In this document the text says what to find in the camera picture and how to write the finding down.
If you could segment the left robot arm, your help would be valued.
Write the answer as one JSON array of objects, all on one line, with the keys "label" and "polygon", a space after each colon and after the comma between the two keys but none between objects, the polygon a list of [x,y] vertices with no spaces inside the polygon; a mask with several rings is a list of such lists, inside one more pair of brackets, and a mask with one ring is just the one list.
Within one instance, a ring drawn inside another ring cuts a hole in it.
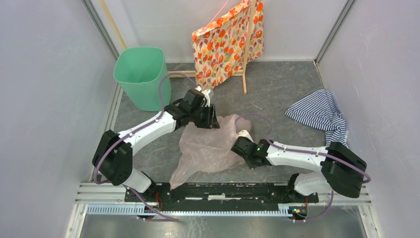
[{"label": "left robot arm", "polygon": [[144,202],[156,195],[155,183],[144,172],[133,167],[133,156],[157,138],[193,123],[197,128],[220,127],[215,106],[210,102],[211,89],[189,89],[185,96],[165,106],[149,120],[125,131],[106,131],[99,142],[92,164],[108,182],[137,191]]}]

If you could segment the green plastic trash bin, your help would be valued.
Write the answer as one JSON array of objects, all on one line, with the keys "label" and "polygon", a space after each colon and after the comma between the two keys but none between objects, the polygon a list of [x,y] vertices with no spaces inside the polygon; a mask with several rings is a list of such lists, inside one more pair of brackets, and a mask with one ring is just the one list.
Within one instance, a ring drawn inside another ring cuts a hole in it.
[{"label": "green plastic trash bin", "polygon": [[114,67],[114,79],[137,109],[158,112],[161,100],[168,105],[171,83],[164,52],[156,47],[132,47],[124,50]]}]

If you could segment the pink plastic trash bag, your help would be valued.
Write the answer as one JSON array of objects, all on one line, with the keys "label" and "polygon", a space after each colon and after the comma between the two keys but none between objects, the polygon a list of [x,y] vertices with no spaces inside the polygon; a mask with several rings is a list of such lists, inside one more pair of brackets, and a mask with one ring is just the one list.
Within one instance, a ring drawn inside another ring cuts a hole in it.
[{"label": "pink plastic trash bag", "polygon": [[181,157],[169,180],[173,190],[196,172],[219,173],[244,163],[244,160],[231,151],[237,133],[252,128],[251,121],[237,114],[216,117],[219,129],[197,128],[188,124],[181,135],[179,148]]}]

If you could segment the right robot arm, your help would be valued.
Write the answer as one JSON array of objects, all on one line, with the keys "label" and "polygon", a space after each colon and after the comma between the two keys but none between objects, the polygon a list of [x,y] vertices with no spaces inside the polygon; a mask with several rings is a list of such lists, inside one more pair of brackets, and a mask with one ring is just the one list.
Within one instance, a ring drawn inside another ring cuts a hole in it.
[{"label": "right robot arm", "polygon": [[314,193],[334,191],[348,198],[358,198],[362,185],[370,181],[366,162],[340,142],[329,146],[301,147],[269,139],[255,143],[243,130],[231,147],[250,169],[260,166],[292,166],[308,170],[289,180],[286,196],[299,202]]}]

